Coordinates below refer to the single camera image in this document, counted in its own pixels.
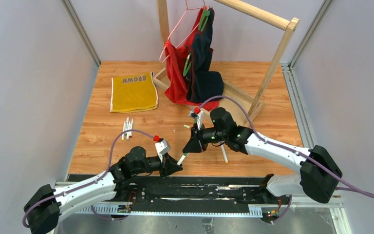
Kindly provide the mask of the dark navy garment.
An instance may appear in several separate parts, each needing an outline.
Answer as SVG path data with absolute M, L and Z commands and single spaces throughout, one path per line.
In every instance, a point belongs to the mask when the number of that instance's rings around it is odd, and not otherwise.
M 222 76 L 217 71 L 210 71 L 213 49 L 210 47 L 213 36 L 213 8 L 206 10 L 207 22 L 203 30 L 198 30 L 189 48 L 191 67 L 186 74 L 188 91 L 186 99 L 192 103 L 202 103 L 213 96 L 220 96 L 224 92 Z

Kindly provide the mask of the red garment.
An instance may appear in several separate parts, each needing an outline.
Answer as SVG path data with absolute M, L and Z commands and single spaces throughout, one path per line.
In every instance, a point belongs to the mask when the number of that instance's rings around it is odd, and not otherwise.
M 170 85 L 169 88 L 165 90 L 165 95 L 170 101 L 176 104 L 195 106 L 199 106 L 200 104 L 202 104 L 187 101 L 186 94 L 188 91 L 188 82 L 186 80 L 186 77 L 183 76 L 183 69 L 187 56 L 189 54 L 189 48 L 193 41 L 195 33 L 198 31 L 197 25 L 199 24 L 202 12 L 203 9 L 198 12 L 192 32 L 187 37 L 187 40 L 177 47 L 174 46 L 171 42 L 168 42 L 165 49 L 166 56 L 168 56 L 166 60 L 166 73 L 167 77 L 170 80 Z M 206 110 L 211 111 L 218 107 L 220 100 L 219 96 L 214 97 L 214 100 L 204 105 L 204 108 Z

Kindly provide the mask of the yellow folded towel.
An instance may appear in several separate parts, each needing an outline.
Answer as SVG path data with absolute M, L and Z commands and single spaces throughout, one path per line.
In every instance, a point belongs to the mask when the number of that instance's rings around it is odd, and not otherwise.
M 154 72 L 112 77 L 110 101 L 111 113 L 134 113 L 156 109 L 157 88 L 153 83 Z

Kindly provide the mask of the white pen green cap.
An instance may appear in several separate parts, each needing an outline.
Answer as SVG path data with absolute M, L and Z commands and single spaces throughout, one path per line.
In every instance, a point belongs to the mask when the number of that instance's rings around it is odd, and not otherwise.
M 177 161 L 177 165 L 178 166 L 181 166 L 181 164 L 183 163 L 183 161 L 185 160 L 185 158 L 187 157 L 188 153 L 183 153 L 182 156 L 179 158 L 179 160 Z

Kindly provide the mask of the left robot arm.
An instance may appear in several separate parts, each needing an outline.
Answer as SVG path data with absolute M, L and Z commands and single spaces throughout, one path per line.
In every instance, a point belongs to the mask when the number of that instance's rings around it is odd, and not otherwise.
M 98 175 L 64 187 L 41 186 L 23 208 L 24 226 L 33 234 L 46 234 L 75 212 L 117 197 L 138 174 L 158 171 L 160 176 L 169 176 L 183 169 L 168 152 L 151 157 L 146 154 L 144 148 L 133 147 Z

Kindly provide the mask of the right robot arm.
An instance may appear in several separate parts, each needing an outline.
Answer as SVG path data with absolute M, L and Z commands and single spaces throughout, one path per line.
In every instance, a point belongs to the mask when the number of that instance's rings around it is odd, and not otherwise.
M 295 172 L 287 176 L 266 176 L 265 188 L 270 194 L 305 194 L 319 203 L 330 201 L 343 173 L 324 147 L 315 145 L 309 149 L 271 139 L 250 127 L 237 125 L 230 112 L 222 107 L 210 112 L 213 127 L 207 128 L 202 122 L 203 114 L 199 108 L 189 112 L 194 123 L 184 154 L 202 153 L 209 144 L 220 143 L 235 152 L 262 156 Z

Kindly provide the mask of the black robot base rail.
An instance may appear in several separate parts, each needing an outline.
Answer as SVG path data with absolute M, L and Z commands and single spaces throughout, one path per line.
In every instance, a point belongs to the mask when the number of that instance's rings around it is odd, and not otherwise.
M 138 176 L 107 201 L 120 210 L 186 215 L 248 215 L 261 206 L 261 217 L 280 216 L 291 204 L 276 197 L 262 177 Z

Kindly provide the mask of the wooden clothes rack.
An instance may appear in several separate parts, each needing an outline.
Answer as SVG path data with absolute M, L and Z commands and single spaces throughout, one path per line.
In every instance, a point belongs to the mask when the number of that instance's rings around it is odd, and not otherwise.
M 211 67 L 223 76 L 224 94 L 254 119 L 299 19 L 284 19 L 247 0 L 213 0 L 210 6 L 215 9 Z

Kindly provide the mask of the green hanger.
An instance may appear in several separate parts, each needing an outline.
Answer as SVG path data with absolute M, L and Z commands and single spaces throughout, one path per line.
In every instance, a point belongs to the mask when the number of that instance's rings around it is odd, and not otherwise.
M 202 32 L 203 29 L 205 28 L 205 25 L 208 21 L 208 17 L 210 15 L 210 11 L 205 7 L 203 9 L 203 12 L 201 14 L 201 18 L 200 18 L 200 21 L 199 21 L 199 24 L 197 25 L 197 29 Z M 187 73 L 189 72 L 190 68 L 191 68 L 191 65 L 192 65 L 192 55 L 191 55 L 191 52 L 189 52 L 188 56 L 187 56 L 187 59 L 186 59 L 186 62 L 185 62 L 185 66 L 184 66 L 184 69 L 183 69 L 183 76 L 185 77 L 187 75 Z

